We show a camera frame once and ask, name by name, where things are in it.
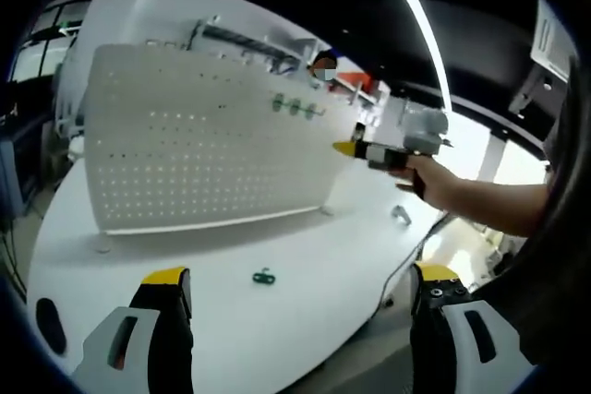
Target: ceiling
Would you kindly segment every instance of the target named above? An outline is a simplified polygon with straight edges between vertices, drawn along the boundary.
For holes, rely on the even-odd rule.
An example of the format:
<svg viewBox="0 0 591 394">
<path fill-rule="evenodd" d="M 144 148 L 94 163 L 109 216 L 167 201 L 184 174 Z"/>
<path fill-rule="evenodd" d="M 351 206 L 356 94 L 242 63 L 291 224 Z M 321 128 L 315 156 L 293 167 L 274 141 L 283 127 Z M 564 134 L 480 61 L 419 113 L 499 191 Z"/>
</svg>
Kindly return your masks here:
<svg viewBox="0 0 591 394">
<path fill-rule="evenodd" d="M 249 0 L 319 35 L 341 54 L 393 88 L 412 82 L 438 88 L 426 45 L 404 0 Z M 543 139 L 560 109 L 565 88 L 531 86 L 547 74 L 529 57 L 537 0 L 422 0 L 438 41 L 451 93 L 500 115 Z M 523 118 L 509 113 L 512 99 L 524 91 L 534 101 Z M 437 95 L 417 93 L 414 100 L 440 106 Z M 490 116 L 472 117 L 497 125 Z M 518 135 L 509 137 L 527 144 Z"/>
</svg>

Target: human hand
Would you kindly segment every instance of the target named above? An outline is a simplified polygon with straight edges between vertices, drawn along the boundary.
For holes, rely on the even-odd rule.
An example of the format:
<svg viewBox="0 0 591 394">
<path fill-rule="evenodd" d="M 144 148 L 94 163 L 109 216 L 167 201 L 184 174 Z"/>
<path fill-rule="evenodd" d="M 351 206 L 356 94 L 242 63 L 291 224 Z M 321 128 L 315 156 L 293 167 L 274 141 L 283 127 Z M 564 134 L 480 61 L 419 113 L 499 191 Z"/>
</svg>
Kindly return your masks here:
<svg viewBox="0 0 591 394">
<path fill-rule="evenodd" d="M 413 182 L 415 174 L 425 183 L 423 199 L 434 208 L 448 210 L 461 179 L 427 156 L 408 156 L 406 168 L 392 170 L 390 175 Z M 403 191 L 414 193 L 412 185 L 397 183 Z"/>
</svg>

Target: white table surface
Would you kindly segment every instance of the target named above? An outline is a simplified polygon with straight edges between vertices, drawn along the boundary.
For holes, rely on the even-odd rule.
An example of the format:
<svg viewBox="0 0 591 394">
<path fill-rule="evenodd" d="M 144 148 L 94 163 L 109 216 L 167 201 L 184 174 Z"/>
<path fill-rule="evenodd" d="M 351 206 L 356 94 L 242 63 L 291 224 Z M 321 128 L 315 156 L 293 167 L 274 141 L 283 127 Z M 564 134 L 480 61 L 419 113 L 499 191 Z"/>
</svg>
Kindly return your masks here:
<svg viewBox="0 0 591 394">
<path fill-rule="evenodd" d="M 320 364 L 370 318 L 385 280 L 438 213 L 397 190 L 385 173 L 351 161 L 329 199 L 332 215 L 107 236 L 93 219 L 86 180 L 80 160 L 40 229 L 28 284 L 33 329 L 38 334 L 37 300 L 51 298 L 67 349 L 63 357 L 49 353 L 71 373 L 82 342 L 111 311 L 129 304 L 146 275 L 189 267 L 193 386 L 207 394 L 274 393 Z M 390 215 L 396 204 L 411 216 L 409 227 Z M 263 268 L 276 276 L 274 285 L 252 281 Z"/>
</svg>

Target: floor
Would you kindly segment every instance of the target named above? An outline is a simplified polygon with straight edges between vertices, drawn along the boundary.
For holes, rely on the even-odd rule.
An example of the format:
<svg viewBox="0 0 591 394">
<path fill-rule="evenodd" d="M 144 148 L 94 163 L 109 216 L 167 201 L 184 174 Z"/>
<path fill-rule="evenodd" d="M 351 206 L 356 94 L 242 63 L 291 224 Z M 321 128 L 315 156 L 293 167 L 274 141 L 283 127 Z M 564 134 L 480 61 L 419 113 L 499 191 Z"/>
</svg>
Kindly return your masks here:
<svg viewBox="0 0 591 394">
<path fill-rule="evenodd" d="M 25 283 L 37 232 L 53 196 L 52 190 L 43 190 L 33 199 L 26 216 L 14 225 L 18 273 Z M 489 280 L 486 259 L 493 251 L 494 246 L 477 227 L 456 219 L 428 240 L 423 260 L 451 268 L 464 286 L 473 291 Z M 6 251 L 2 251 L 2 256 L 6 261 Z M 356 394 L 368 392 L 368 387 L 376 393 L 412 392 L 411 293 L 407 273 L 392 292 L 394 306 L 382 308 L 342 348 L 283 393 Z"/>
</svg>

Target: ceiling light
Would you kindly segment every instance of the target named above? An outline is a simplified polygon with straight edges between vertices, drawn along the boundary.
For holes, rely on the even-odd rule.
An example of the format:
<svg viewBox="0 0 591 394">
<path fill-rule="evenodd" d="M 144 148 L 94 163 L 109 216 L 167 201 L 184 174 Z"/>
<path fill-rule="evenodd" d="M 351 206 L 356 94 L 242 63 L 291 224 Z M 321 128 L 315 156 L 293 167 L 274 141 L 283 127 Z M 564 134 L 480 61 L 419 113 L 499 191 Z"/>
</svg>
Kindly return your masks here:
<svg viewBox="0 0 591 394">
<path fill-rule="evenodd" d="M 433 29 L 428 23 L 427 15 L 419 0 L 405 0 L 410 6 L 413 15 L 415 16 L 418 27 L 423 33 L 423 38 L 427 44 L 428 51 L 431 54 L 433 65 L 435 66 L 435 72 L 440 82 L 441 97 L 443 98 L 443 106 L 448 113 L 452 112 L 452 98 L 450 96 L 450 87 L 447 83 L 447 77 L 445 76 L 445 68 L 443 67 L 443 59 L 441 58 L 440 49 L 437 46 L 435 40 L 435 34 Z"/>
</svg>

